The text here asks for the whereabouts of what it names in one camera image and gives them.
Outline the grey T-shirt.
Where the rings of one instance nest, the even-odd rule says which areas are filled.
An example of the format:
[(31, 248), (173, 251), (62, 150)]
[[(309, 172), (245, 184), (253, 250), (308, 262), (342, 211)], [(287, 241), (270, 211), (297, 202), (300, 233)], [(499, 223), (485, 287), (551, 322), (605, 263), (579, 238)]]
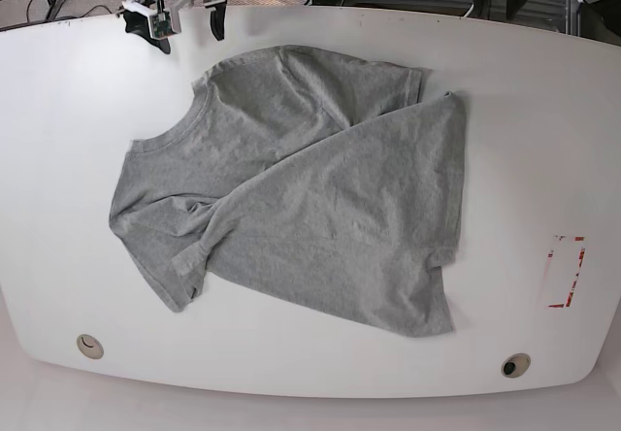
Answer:
[(467, 115), (425, 73), (301, 46), (222, 60), (186, 115), (132, 143), (112, 232), (163, 303), (207, 273), (409, 338), (449, 333)]

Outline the red tape rectangle marker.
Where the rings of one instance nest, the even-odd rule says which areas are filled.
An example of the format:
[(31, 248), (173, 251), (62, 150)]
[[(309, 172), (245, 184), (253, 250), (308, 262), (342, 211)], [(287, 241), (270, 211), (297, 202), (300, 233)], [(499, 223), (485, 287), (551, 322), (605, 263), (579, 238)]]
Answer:
[(544, 268), (542, 302), (548, 309), (568, 308), (572, 303), (584, 261), (586, 238), (556, 236)]

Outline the left table grommet hole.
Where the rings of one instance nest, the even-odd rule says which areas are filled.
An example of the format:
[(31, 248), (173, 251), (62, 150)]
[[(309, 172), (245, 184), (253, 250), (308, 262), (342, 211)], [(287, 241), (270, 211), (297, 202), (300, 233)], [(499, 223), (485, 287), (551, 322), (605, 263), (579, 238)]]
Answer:
[(76, 343), (79, 351), (89, 359), (99, 360), (104, 355), (104, 349), (99, 341), (88, 334), (80, 334)]

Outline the table grommet hole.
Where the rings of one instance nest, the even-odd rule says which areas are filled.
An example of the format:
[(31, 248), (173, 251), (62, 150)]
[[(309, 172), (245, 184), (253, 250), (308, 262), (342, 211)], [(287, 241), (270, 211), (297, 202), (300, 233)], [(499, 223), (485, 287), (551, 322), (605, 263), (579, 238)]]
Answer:
[(527, 353), (516, 353), (502, 365), (501, 373), (505, 378), (516, 379), (523, 376), (531, 365), (531, 357)]
[(99, 360), (104, 355), (104, 349), (99, 341), (88, 334), (80, 334), (76, 343), (79, 351), (89, 359)]

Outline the right table grommet hole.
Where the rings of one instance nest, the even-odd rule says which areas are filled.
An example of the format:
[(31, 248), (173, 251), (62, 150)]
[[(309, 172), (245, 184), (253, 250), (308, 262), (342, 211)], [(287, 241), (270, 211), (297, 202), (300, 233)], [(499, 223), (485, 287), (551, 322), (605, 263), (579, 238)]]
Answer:
[(527, 353), (516, 353), (502, 365), (501, 373), (505, 378), (516, 379), (523, 376), (531, 365), (531, 357)]

